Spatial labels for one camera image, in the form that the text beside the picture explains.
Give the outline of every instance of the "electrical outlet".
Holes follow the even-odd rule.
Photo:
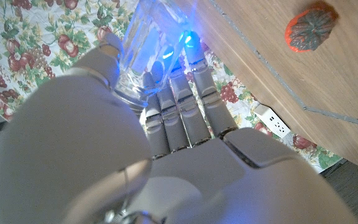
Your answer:
[[[287,125],[277,116],[274,111],[265,105],[259,105],[255,108],[254,113],[261,119],[266,126],[280,138],[284,138],[290,129]]]

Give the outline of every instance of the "small pumpkin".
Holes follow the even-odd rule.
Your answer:
[[[331,33],[335,14],[330,10],[312,8],[297,15],[285,29],[285,42],[294,52],[316,50]]]

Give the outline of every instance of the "robotic finger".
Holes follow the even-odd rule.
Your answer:
[[[191,71],[194,74],[198,95],[203,102],[205,115],[214,135],[222,139],[225,134],[238,129],[238,127],[216,89],[201,48],[200,38],[195,32],[191,32],[187,37],[185,52]]]
[[[196,33],[192,32],[187,37],[185,50],[206,117],[214,135],[222,139],[226,133],[237,129],[237,125],[216,89]],[[170,63],[171,59],[167,57],[164,62]],[[152,73],[145,76],[146,86],[152,88],[154,83],[160,81],[163,72],[162,64],[155,62]],[[197,146],[211,139],[179,62],[175,63],[169,80],[170,85],[157,95],[151,96],[145,109],[147,136],[154,149],[155,158]]]

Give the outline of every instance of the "wooden table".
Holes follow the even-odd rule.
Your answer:
[[[309,0],[175,0],[193,29],[292,131],[358,165],[358,0],[314,52],[292,52],[288,22]]]

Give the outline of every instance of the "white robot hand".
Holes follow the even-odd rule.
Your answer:
[[[15,114],[1,144],[0,223],[103,220],[144,186],[152,164],[146,136],[111,93],[121,54],[121,41],[108,34]]]

